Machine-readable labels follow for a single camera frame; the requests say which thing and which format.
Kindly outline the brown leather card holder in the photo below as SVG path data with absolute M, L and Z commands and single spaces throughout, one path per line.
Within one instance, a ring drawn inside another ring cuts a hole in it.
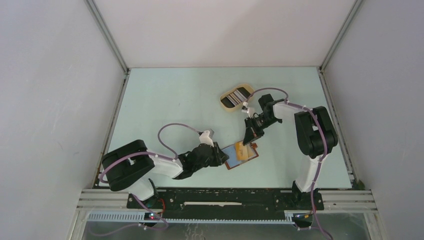
M 256 143 L 250 143 L 248 145 L 250 146 L 250 148 L 255 148 L 256 151 L 257 151 L 258 146 L 257 146 Z M 228 170 L 234 169 L 234 168 L 236 168 L 240 165 L 243 165 L 243 164 L 255 159 L 255 158 L 252 158 L 252 159 L 248 159 L 246 161 L 238 161 L 236 159 L 235 143 L 232 144 L 232 145 L 224 147 L 222 149 L 222 151 L 229 156 L 229 159 L 225 162 L 226 168 Z

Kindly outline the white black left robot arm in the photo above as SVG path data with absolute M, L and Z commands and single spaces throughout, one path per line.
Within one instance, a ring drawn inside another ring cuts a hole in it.
M 216 142 L 213 146 L 201 143 L 172 158 L 148 151 L 145 142 L 138 139 L 102 157 L 103 171 L 99 181 L 107 184 L 111 191 L 127 191 L 145 208 L 153 208 L 158 202 L 158 194 L 148 174 L 183 180 L 203 168 L 219 167 L 228 159 Z

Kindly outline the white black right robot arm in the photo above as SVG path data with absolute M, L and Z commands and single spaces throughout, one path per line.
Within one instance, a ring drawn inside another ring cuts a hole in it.
M 311 202 L 309 192 L 317 187 L 317 180 L 323 162 L 332 149 L 338 145 L 338 136 L 324 106 L 308 108 L 285 99 L 275 100 L 270 94 L 258 100 L 262 113 L 258 114 L 248 102 L 243 102 L 241 110 L 247 114 L 243 145 L 248 145 L 259 138 L 264 130 L 275 123 L 291 121 L 296 130 L 297 145 L 304 154 L 299 176 L 294 181 L 298 191 L 291 194 L 291 204 L 297 209 L 304 209 Z

